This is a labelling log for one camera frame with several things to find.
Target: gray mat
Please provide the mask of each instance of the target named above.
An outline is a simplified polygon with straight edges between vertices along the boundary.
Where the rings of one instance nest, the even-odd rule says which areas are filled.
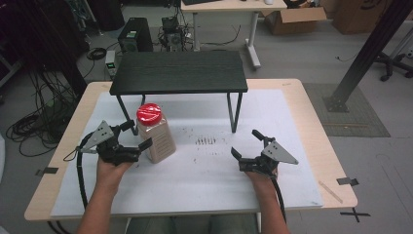
[[[326,134],[330,137],[390,137],[376,112],[356,87],[346,102],[348,113],[328,112],[322,98],[331,97],[338,84],[303,84]]]

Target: desk leg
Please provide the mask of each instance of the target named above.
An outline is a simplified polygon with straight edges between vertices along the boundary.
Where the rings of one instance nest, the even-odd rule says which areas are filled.
[[[234,120],[233,112],[232,112],[230,94],[231,93],[227,93],[227,100],[228,100],[228,110],[230,112],[231,130],[234,134],[237,131],[238,118],[240,117],[241,101],[243,100],[243,93],[238,93],[237,109],[235,111],[235,120]]]
[[[121,105],[121,108],[122,108],[122,111],[124,112],[125,117],[126,117],[127,120],[129,121],[131,118],[129,117],[128,111],[127,111],[127,109],[125,108],[125,105],[124,105],[124,102],[122,101],[121,96],[116,96],[116,98],[118,99],[118,102],[119,102],[119,104]],[[135,136],[137,136],[137,132],[136,132],[136,130],[135,130],[133,127],[131,127],[131,132],[132,132]]]
[[[140,103],[140,105],[143,105],[146,101],[146,95],[142,95],[142,102]]]
[[[192,21],[194,23],[194,52],[200,51],[200,42],[198,39],[198,27],[197,27],[197,15],[198,13],[192,14]]]
[[[249,31],[249,39],[245,39],[246,48],[248,49],[249,56],[251,57],[252,64],[255,69],[261,67],[261,63],[259,62],[258,55],[255,52],[255,48],[254,48],[255,29],[257,28],[257,22],[258,22],[258,12],[254,12],[252,15],[251,29]]]

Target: human hand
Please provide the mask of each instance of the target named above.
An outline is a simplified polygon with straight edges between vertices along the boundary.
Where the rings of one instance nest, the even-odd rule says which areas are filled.
[[[115,196],[125,171],[130,168],[132,164],[133,163],[122,163],[115,166],[111,163],[105,163],[99,157],[97,160],[96,184],[94,190]]]

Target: electronic equipment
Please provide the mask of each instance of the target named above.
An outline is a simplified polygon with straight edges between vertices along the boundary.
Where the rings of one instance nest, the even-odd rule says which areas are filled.
[[[179,26],[177,17],[162,18],[162,29],[165,33],[172,33],[176,31]]]
[[[170,33],[167,37],[167,50],[169,52],[181,52],[182,51],[182,33]]]
[[[179,27],[177,17],[162,18],[162,29],[164,30],[163,38],[160,38],[163,46],[168,52],[183,51],[183,32]]]
[[[151,33],[146,18],[130,18],[118,37],[122,52],[153,52]]]
[[[115,76],[116,71],[118,70],[118,67],[119,67],[119,63],[118,63],[115,51],[106,52],[105,64],[106,64],[107,72],[109,72],[109,75]]]
[[[207,3],[207,2],[215,2],[215,1],[219,1],[219,0],[182,0],[182,2],[185,3],[186,6]]]

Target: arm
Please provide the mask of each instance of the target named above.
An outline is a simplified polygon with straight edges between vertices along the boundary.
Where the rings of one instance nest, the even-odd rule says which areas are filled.
[[[277,193],[271,180],[257,173],[246,173],[252,181],[261,209],[262,234],[289,233],[282,217]]]
[[[112,202],[118,192],[122,176],[130,166],[131,163],[114,166],[98,159],[94,193],[83,214],[77,230],[78,234],[108,233]]]

